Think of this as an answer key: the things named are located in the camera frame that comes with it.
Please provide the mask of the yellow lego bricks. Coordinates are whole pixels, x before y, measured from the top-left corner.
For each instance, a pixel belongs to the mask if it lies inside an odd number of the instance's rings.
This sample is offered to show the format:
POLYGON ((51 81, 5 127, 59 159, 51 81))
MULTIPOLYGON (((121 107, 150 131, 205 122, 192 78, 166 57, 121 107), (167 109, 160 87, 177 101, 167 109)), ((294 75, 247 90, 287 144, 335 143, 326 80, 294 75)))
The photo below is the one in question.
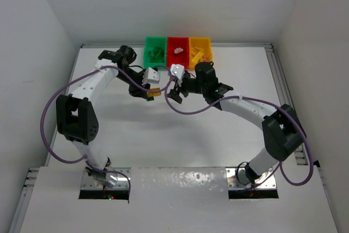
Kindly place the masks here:
POLYGON ((201 51, 201 49, 194 47, 191 52, 191 62, 199 63, 199 62, 207 62, 208 57, 201 51))

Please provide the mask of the green lego brick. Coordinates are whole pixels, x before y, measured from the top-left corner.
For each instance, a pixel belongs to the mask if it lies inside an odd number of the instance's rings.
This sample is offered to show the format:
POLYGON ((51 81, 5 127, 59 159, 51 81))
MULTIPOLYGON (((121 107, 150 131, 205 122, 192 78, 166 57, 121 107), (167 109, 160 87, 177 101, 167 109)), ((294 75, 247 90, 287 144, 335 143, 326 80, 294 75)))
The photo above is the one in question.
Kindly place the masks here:
POLYGON ((147 51, 148 60, 150 63, 164 63, 165 51, 162 47, 152 47, 147 51))

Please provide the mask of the yellow green lego pair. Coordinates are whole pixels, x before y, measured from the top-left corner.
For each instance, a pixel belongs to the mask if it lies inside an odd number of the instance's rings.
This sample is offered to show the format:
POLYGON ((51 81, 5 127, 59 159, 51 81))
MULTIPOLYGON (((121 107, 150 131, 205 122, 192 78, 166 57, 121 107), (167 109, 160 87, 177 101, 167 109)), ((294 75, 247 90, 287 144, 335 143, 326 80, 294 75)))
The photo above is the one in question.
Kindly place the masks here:
POLYGON ((155 97, 161 96, 161 90, 160 88, 151 88, 146 92, 146 95, 146 101, 153 101, 155 97))

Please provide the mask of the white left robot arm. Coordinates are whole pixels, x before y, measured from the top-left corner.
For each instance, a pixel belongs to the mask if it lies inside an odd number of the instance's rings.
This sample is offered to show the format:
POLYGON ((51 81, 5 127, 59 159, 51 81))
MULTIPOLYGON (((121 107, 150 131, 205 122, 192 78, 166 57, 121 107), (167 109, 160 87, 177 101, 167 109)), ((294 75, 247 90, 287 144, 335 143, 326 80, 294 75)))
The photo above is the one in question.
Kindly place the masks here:
POLYGON ((109 83, 119 79, 129 86, 132 97, 145 100, 151 100, 151 94, 156 92, 151 84, 159 83, 159 71, 151 67, 134 71, 132 63, 136 57, 134 49, 126 45, 117 51, 104 50, 86 81, 56 99, 57 130, 73 143, 90 169, 105 171, 110 162, 94 142, 99 131, 94 106, 109 83))

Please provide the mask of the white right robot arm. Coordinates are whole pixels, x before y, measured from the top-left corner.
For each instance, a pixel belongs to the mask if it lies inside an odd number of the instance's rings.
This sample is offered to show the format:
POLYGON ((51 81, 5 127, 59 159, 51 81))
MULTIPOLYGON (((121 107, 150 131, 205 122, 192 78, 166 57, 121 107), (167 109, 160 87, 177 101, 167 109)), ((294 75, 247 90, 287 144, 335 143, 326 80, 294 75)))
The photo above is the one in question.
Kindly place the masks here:
POLYGON ((254 184, 277 163, 286 160, 306 139, 294 109, 284 104, 242 96, 233 87, 220 82, 212 62, 195 65, 195 77, 180 64, 170 66, 174 87, 166 100, 182 102, 190 93, 200 94, 209 107, 232 113, 254 124, 263 132, 264 148, 243 169, 236 170, 240 184, 254 184))

